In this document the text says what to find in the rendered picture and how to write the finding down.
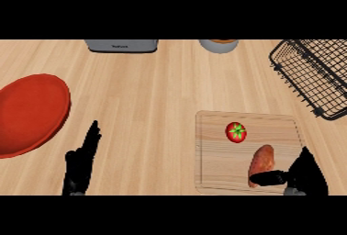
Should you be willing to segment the red plate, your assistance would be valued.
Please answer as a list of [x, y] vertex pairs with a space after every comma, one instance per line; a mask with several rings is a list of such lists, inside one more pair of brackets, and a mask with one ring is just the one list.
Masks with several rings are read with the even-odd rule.
[[72, 110], [72, 93], [52, 74], [33, 74], [0, 90], [0, 159], [36, 150], [58, 134]]

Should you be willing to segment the grey round container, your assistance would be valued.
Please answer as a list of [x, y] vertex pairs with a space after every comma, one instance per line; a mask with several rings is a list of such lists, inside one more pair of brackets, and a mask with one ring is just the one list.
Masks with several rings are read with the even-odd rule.
[[210, 52], [228, 53], [238, 47], [240, 41], [237, 39], [232, 40], [201, 39], [200, 43]]

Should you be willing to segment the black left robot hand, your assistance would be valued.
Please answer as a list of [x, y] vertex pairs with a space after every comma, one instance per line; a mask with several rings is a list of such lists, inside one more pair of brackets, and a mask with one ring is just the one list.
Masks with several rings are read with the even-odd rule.
[[82, 147], [66, 153], [67, 172], [64, 177], [63, 194], [66, 196], [86, 195], [91, 179], [95, 153], [103, 138], [98, 121], [92, 122]]

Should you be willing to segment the red tomato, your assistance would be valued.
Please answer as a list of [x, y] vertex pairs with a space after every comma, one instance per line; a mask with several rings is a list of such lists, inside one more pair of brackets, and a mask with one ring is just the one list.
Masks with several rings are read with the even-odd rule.
[[232, 122], [225, 128], [225, 135], [234, 143], [243, 143], [247, 138], [247, 129], [240, 122]]

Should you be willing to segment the wooden cutting board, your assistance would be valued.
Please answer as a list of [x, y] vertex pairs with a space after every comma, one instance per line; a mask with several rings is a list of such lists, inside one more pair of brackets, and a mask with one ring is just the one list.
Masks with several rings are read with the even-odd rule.
[[[241, 143], [227, 137], [227, 126], [240, 122], [247, 130]], [[196, 116], [196, 187], [206, 195], [281, 196], [286, 185], [249, 185], [258, 149], [274, 146], [275, 170], [287, 171], [306, 146], [293, 116], [200, 111]]]

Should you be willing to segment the grey appliance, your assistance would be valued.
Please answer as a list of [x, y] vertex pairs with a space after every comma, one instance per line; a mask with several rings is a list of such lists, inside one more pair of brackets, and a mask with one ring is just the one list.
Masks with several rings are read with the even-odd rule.
[[157, 50], [157, 39], [86, 39], [91, 51], [107, 53], [150, 53]]

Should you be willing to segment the orange sweet potato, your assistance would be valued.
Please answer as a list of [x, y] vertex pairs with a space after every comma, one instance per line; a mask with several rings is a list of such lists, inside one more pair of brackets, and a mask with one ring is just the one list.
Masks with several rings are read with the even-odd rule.
[[255, 158], [252, 160], [249, 176], [253, 176], [256, 173], [272, 171], [274, 166], [274, 146], [266, 144], [256, 151]]

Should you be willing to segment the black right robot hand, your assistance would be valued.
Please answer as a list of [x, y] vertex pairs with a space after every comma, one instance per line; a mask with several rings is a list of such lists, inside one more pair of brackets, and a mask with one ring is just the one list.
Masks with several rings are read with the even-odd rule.
[[286, 185], [286, 196], [328, 196], [328, 183], [308, 147], [287, 171], [255, 173], [249, 179], [261, 186]]

